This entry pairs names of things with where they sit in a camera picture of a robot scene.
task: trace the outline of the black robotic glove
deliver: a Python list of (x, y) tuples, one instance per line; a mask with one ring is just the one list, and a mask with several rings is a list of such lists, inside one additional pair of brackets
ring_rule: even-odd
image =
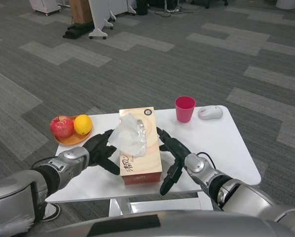
[(185, 147), (176, 138), (170, 137), (170, 135), (160, 128), (157, 127), (157, 133), (159, 139), (164, 143), (159, 146), (162, 152), (170, 152), (175, 158), (174, 164), (167, 171), (167, 176), (160, 189), (160, 194), (165, 195), (172, 188), (172, 186), (178, 182), (182, 169), (185, 165), (185, 158), (191, 154), (188, 148)]
[(89, 151), (90, 159), (89, 166), (100, 165), (109, 172), (119, 175), (120, 168), (110, 161), (108, 158), (116, 151), (114, 146), (107, 146), (108, 139), (113, 130), (108, 130), (103, 134), (97, 134), (91, 137), (83, 145)]

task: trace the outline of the computer mouse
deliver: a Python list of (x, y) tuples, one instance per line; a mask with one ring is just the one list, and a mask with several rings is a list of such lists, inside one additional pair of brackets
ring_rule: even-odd
[(204, 106), (199, 109), (198, 116), (201, 119), (218, 119), (223, 116), (223, 110), (216, 105)]

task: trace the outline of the white brush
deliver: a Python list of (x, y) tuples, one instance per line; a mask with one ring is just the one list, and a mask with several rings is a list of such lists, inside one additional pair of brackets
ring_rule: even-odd
[(33, 225), (33, 218), (29, 215), (17, 216), (12, 220), (0, 224), (0, 237), (11, 237), (19, 233), (27, 232)]

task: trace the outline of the red apple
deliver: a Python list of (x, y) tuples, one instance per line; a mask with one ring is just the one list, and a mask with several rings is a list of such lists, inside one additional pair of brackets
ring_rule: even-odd
[(66, 138), (74, 132), (74, 122), (70, 117), (60, 115), (50, 123), (50, 130), (55, 137)]

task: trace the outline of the tissue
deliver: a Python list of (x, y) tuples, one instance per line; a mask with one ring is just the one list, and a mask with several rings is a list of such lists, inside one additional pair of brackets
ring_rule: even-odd
[(143, 157), (146, 153), (147, 137), (142, 120), (131, 113), (120, 118), (120, 124), (112, 132), (109, 143), (120, 151), (134, 157)]

